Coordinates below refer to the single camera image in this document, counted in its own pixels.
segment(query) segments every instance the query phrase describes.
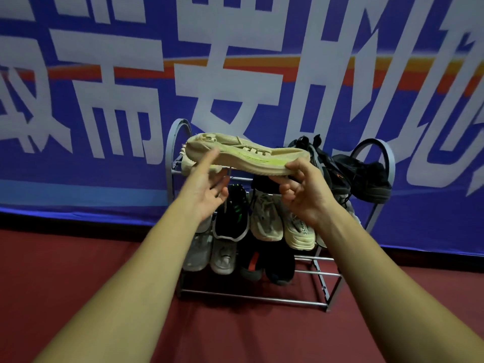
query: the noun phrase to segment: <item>forearm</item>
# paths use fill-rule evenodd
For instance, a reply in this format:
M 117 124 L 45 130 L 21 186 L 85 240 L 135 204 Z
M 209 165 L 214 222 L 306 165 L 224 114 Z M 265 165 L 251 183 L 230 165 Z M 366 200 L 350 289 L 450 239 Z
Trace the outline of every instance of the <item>forearm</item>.
M 197 225 L 190 209 L 175 201 L 36 361 L 149 361 Z
M 479 336 L 405 274 L 342 207 L 317 228 L 387 361 L 482 359 Z

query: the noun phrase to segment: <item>hand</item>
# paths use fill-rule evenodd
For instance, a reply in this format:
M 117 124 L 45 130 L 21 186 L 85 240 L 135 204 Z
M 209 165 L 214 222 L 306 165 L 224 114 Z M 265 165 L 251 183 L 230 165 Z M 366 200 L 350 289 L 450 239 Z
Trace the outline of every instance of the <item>hand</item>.
M 271 176 L 279 183 L 282 202 L 307 225 L 315 228 L 321 217 L 339 206 L 321 171 L 307 159 L 298 158 L 286 164 L 286 168 L 296 171 L 293 175 L 298 182 L 283 176 Z
M 227 170 L 222 169 L 209 178 L 210 165 L 219 153 L 219 150 L 213 149 L 205 154 L 186 179 L 177 198 L 194 212 L 198 223 L 208 218 L 228 197 L 230 177 L 227 176 Z

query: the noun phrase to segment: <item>right hand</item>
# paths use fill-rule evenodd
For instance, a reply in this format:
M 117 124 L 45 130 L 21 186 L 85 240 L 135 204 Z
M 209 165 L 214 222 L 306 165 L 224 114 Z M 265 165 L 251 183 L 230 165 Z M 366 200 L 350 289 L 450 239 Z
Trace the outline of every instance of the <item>right hand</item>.
M 284 176 L 270 176 L 279 183 L 282 202 L 307 225 L 315 228 L 321 218 L 338 206 L 321 171 L 307 159 L 298 158 L 286 164 L 286 168 L 296 171 L 293 175 L 298 182 Z

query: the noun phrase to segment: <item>metal shoe rack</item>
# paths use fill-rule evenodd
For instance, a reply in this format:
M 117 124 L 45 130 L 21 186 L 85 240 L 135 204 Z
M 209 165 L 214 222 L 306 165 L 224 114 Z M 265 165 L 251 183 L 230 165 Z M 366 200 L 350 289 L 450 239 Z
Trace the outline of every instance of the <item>metal shoe rack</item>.
M 175 143 L 177 140 L 178 133 L 181 129 L 184 129 L 187 138 L 192 136 L 192 129 L 190 127 L 190 123 L 182 118 L 175 120 L 170 128 L 170 132 L 168 133 L 168 139 L 166 141 L 166 153 L 165 153 L 165 170 L 166 170 L 166 192 L 168 198 L 168 204 L 171 204 L 175 198 L 175 191 L 173 188 L 173 176 L 180 176 L 182 174 L 179 166 L 181 164 L 182 157 L 178 155 L 176 158 L 174 157 L 174 149 Z M 390 146 L 379 139 L 366 139 L 360 142 L 358 146 L 353 150 L 351 153 L 352 157 L 357 157 L 358 154 L 367 146 L 376 145 L 378 146 L 384 158 L 384 165 L 386 172 L 388 174 L 388 181 L 393 186 L 394 179 L 395 179 L 395 157 L 393 152 L 391 151 Z M 231 177 L 231 181 L 239 182 L 239 183 L 250 183 L 252 178 L 249 177 Z M 373 226 L 375 225 L 378 216 L 383 209 L 383 204 L 374 204 L 371 210 L 370 216 L 366 221 L 364 228 L 368 233 L 371 233 Z M 257 297 L 257 296 L 249 296 L 249 295 L 242 295 L 242 294 L 230 294 L 230 293 L 216 293 L 216 292 L 209 292 L 205 290 L 194 290 L 194 289 L 187 289 L 183 286 L 184 281 L 184 273 L 185 271 L 182 270 L 180 273 L 180 277 L 178 278 L 178 284 L 176 288 L 176 293 L 178 297 L 181 297 L 182 293 L 195 293 L 195 294 L 209 294 L 215 296 L 222 296 L 222 297 L 234 297 L 234 298 L 243 298 L 243 299 L 254 299 L 254 300 L 261 300 L 261 301 L 268 301 L 268 302 L 275 302 L 275 303 L 287 303 L 287 304 L 296 304 L 296 305 L 308 305 L 308 306 L 318 306 L 323 309 L 323 311 L 328 312 L 330 307 L 335 303 L 335 298 L 338 292 L 341 290 L 341 287 L 344 283 L 343 276 L 341 274 L 335 273 L 325 273 L 321 271 L 319 266 L 320 261 L 324 262 L 334 262 L 333 258 L 330 257 L 320 257 L 321 247 L 318 246 L 316 249 L 316 253 L 314 256 L 306 256 L 306 255 L 296 255 L 294 258 L 297 261 L 304 261 L 310 263 L 310 268 L 314 266 L 316 270 L 295 270 L 297 273 L 305 273 L 305 274 L 316 274 L 319 277 L 319 281 L 321 282 L 321 290 L 324 294 L 324 302 L 320 301 L 311 301 L 311 300 L 299 300 L 299 299 L 283 299 L 283 298 L 270 298 L 270 297 Z M 335 277 L 337 278 L 336 284 L 332 291 L 330 292 L 326 287 L 326 281 L 324 277 Z

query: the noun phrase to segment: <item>maroon carpet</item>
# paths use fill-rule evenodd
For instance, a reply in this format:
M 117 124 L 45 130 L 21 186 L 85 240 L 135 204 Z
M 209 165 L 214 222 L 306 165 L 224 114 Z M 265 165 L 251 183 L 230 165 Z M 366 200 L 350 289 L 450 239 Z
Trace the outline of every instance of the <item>maroon carpet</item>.
M 138 245 L 0 230 L 0 361 L 31 361 Z M 334 270 L 334 265 L 327 270 Z M 405 271 L 484 337 L 484 275 Z M 210 282 L 203 287 L 210 287 L 214 276 L 205 274 Z M 297 276 L 288 288 L 267 282 L 255 288 L 265 294 L 314 299 L 312 277 Z M 383 359 L 345 286 L 327 314 L 315 308 L 233 299 L 174 298 L 153 361 L 376 363 Z

